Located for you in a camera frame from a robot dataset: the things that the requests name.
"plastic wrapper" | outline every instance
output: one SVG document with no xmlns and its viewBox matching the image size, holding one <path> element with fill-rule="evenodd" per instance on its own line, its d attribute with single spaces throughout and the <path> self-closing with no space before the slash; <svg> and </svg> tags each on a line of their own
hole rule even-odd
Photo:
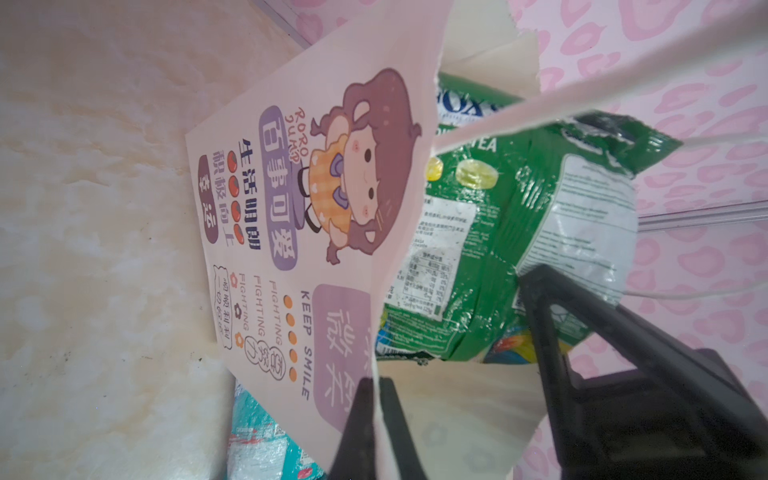
<svg viewBox="0 0 768 480">
<path fill-rule="evenodd" d="M 441 75 L 438 134 L 516 98 Z M 518 277 L 548 263 L 617 304 L 637 236 L 631 179 L 680 145 L 629 117 L 595 111 L 484 137 L 430 160 L 422 218 L 389 290 L 384 357 L 535 361 Z M 564 351 L 588 329 L 565 312 Z"/>
<path fill-rule="evenodd" d="M 314 460 L 237 382 L 226 480 L 318 480 L 323 475 Z"/>
</svg>

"yellow candy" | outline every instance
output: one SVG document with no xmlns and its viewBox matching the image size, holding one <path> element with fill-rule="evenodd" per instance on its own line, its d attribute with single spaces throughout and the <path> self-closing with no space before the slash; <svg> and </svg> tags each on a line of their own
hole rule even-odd
<svg viewBox="0 0 768 480">
<path fill-rule="evenodd" d="M 488 190 L 498 181 L 498 171 L 480 160 L 462 160 L 456 167 L 456 180 L 467 188 Z"/>
<path fill-rule="evenodd" d="M 440 177 L 442 177 L 442 160 L 432 157 L 427 162 L 427 180 L 433 182 L 440 180 Z"/>
<path fill-rule="evenodd" d="M 527 362 L 536 363 L 536 349 L 533 347 L 533 337 L 531 337 L 531 331 L 526 330 L 520 336 L 511 338 L 515 339 L 515 345 L 510 348 L 510 350 L 523 357 Z M 573 346 L 568 345 L 566 342 L 563 342 L 560 339 L 558 339 L 558 344 L 560 346 L 561 353 L 568 353 L 574 348 Z"/>
</svg>

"green snack package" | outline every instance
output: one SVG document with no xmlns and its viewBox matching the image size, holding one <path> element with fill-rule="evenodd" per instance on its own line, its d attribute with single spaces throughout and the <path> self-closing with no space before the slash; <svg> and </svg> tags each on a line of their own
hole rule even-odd
<svg viewBox="0 0 768 480">
<path fill-rule="evenodd" d="M 438 134 L 514 103 L 441 74 Z M 534 362 L 518 277 L 556 266 L 616 304 L 634 254 L 631 179 L 681 142 L 633 118 L 594 111 L 484 137 L 430 160 L 422 219 L 386 297 L 380 357 Z M 565 311 L 567 351 L 589 331 Z"/>
</svg>

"bag handle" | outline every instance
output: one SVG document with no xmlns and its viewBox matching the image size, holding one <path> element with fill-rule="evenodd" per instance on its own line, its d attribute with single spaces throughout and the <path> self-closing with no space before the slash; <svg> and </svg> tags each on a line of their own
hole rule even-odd
<svg viewBox="0 0 768 480">
<path fill-rule="evenodd" d="M 514 134 L 589 111 L 676 74 L 730 58 L 766 38 L 768 2 L 762 0 L 739 15 L 732 15 L 678 38 L 632 64 L 549 91 L 439 135 L 432 143 L 432 154 L 444 154 L 480 137 Z"/>
</svg>

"cartoon girl illustration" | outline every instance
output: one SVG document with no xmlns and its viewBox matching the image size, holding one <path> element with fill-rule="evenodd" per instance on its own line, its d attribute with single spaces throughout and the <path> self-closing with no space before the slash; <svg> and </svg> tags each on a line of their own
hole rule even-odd
<svg viewBox="0 0 768 480">
<path fill-rule="evenodd" d="M 386 68 L 365 84 L 351 84 L 343 104 L 312 120 L 313 136 L 325 137 L 310 165 L 298 173 L 299 190 L 310 199 L 304 220 L 330 242 L 326 260 L 349 247 L 368 255 L 382 244 L 402 204 L 413 146 L 421 135 L 412 123 L 406 84 Z"/>
</svg>

